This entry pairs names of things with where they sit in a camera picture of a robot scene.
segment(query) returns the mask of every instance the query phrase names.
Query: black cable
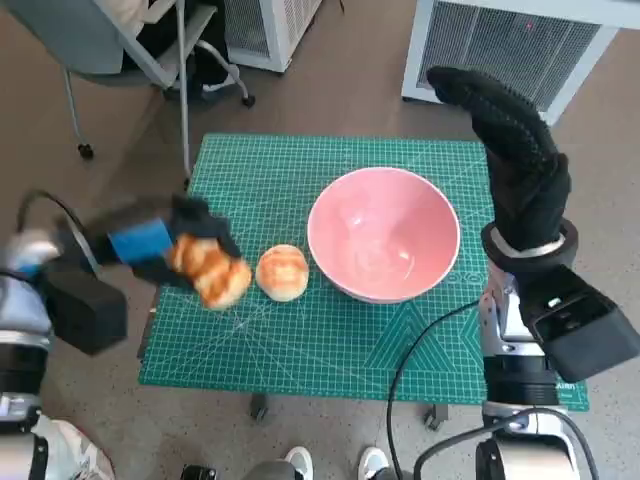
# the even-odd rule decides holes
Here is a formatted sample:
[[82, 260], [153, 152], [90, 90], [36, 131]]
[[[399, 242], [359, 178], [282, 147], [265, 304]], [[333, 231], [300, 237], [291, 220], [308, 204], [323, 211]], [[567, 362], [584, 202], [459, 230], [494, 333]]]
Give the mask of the black cable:
[[512, 422], [515, 422], [516, 420], [521, 419], [522, 417], [526, 417], [536, 413], [545, 413], [548, 415], [553, 415], [554, 417], [559, 418], [569, 426], [573, 434], [578, 439], [578, 443], [580, 443], [580, 447], [582, 447], [584, 456], [587, 460], [587, 465], [589, 466], [589, 472], [591, 473], [591, 478], [593, 480], [598, 480], [600, 476], [598, 474], [598, 468], [596, 467], [596, 461], [593, 458], [593, 453], [591, 452], [591, 448], [589, 448], [589, 443], [587, 442], [587, 439], [584, 436], [584, 433], [580, 431], [580, 428], [578, 428], [578, 425], [576, 425], [576, 423], [573, 420], [571, 420], [571, 418], [568, 415], [565, 415], [564, 413], [554, 410], [552, 408], [546, 408], [546, 407], [526, 408], [516, 413], [515, 415], [505, 417], [495, 422], [492, 425], [482, 427], [482, 428], [476, 428], [474, 430], [469, 430], [467, 432], [454, 435], [451, 438], [447, 438], [442, 442], [436, 443], [431, 448], [424, 451], [416, 460], [416, 463], [413, 466], [413, 480], [422, 480], [422, 474], [421, 474], [422, 466], [425, 464], [427, 460], [429, 460], [429, 458], [433, 457], [437, 453], [440, 453], [441, 451], [449, 447], [453, 447], [454, 445], [457, 445], [458, 443], [464, 442], [466, 440], [471, 440], [472, 438], [478, 437], [480, 435], [486, 435], [487, 433], [493, 433], [496, 430], [501, 430], [503, 428], [506, 428]]
[[16, 232], [21, 233], [24, 231], [24, 228], [27, 224], [27, 216], [29, 214], [29, 209], [35, 200], [38, 198], [46, 198], [51, 202], [58, 205], [64, 213], [67, 214], [69, 220], [71, 220], [76, 228], [84, 234], [85, 228], [78, 216], [74, 213], [74, 211], [69, 207], [66, 203], [60, 200], [58, 197], [53, 195], [52, 193], [47, 192], [46, 190], [31, 190], [27, 192], [27, 194], [22, 198], [22, 202], [20, 203], [20, 208], [18, 209], [18, 215], [16, 218]]
[[391, 453], [391, 460], [393, 461], [393, 468], [396, 471], [396, 476], [398, 479], [402, 478], [402, 469], [400, 468], [400, 462], [398, 461], [398, 454], [396, 452], [396, 446], [393, 443], [393, 432], [391, 431], [391, 411], [393, 409], [393, 401], [396, 393], [396, 389], [398, 388], [398, 384], [400, 383], [400, 378], [402, 378], [402, 373], [404, 372], [404, 368], [407, 366], [407, 361], [413, 354], [414, 350], [420, 345], [420, 342], [424, 339], [424, 337], [429, 333], [429, 331], [439, 325], [441, 322], [446, 320], [449, 317], [453, 317], [458, 313], [464, 312], [465, 310], [470, 309], [478, 304], [478, 300], [474, 300], [472, 302], [467, 303], [461, 307], [456, 308], [455, 310], [451, 310], [449, 313], [444, 314], [440, 318], [438, 318], [435, 322], [432, 322], [425, 328], [422, 333], [418, 336], [411, 348], [407, 350], [404, 357], [402, 358], [402, 362], [400, 362], [400, 367], [396, 371], [396, 376], [393, 378], [393, 382], [391, 383], [391, 389], [389, 390], [389, 400], [387, 401], [387, 438], [389, 440], [389, 452]]
[[9, 277], [13, 278], [14, 280], [28, 283], [29, 285], [33, 284], [33, 280], [28, 275], [8, 268], [0, 268], [0, 277]]

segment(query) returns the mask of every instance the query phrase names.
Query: chair caster wheel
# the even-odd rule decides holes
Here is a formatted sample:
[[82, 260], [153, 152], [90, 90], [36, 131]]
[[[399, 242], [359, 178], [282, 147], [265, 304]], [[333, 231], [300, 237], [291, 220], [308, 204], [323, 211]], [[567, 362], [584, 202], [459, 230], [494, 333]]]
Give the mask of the chair caster wheel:
[[185, 465], [180, 480], [216, 480], [217, 472], [213, 468], [198, 465]]
[[83, 160], [87, 162], [93, 160], [93, 148], [88, 143], [81, 143], [78, 145], [78, 152], [80, 152], [80, 156]]
[[242, 104], [247, 108], [251, 108], [256, 104], [256, 97], [249, 95], [247, 98], [242, 99]]

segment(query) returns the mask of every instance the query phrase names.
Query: pink bowl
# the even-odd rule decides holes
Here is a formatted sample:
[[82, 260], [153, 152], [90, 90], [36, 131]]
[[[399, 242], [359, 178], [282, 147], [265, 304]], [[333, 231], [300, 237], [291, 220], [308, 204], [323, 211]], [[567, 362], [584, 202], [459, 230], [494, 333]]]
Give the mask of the pink bowl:
[[399, 168], [363, 168], [335, 180], [311, 209], [307, 237], [329, 280], [369, 303], [403, 302], [433, 288], [460, 248], [449, 200]]

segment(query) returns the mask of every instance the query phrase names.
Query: bun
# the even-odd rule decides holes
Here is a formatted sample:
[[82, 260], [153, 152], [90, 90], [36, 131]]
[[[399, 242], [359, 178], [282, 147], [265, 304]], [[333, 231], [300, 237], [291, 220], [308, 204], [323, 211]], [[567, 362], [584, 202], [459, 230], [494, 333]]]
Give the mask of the bun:
[[258, 286], [276, 302], [302, 295], [309, 281], [309, 266], [293, 245], [276, 245], [264, 252], [256, 267]]
[[184, 273], [207, 308], [234, 305], [251, 284], [251, 269], [242, 259], [231, 258], [214, 239], [180, 235], [169, 252], [171, 268]]

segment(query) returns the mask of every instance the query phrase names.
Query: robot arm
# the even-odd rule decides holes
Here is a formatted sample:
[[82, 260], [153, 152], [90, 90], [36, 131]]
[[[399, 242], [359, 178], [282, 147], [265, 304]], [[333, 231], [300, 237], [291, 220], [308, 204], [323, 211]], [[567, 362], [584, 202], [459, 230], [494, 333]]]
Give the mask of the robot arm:
[[[533, 406], [561, 410], [558, 374], [578, 382], [636, 357], [640, 336], [617, 305], [570, 270], [578, 233], [563, 218], [571, 188], [533, 104], [497, 80], [434, 67], [444, 103], [471, 114], [487, 153], [495, 221], [482, 231], [489, 280], [479, 303], [485, 426]], [[478, 445], [479, 479], [579, 478], [559, 418], [537, 413]]]
[[185, 233], [215, 238], [240, 256], [227, 220], [210, 214], [206, 202], [183, 197], [140, 200], [86, 225], [61, 221], [52, 232], [21, 231], [9, 243], [3, 267], [24, 278], [0, 277], [3, 478], [44, 478], [47, 442], [30, 431], [40, 416], [52, 335], [89, 355], [126, 337], [126, 297], [97, 277], [99, 269], [126, 264], [157, 285], [191, 288], [164, 258]]

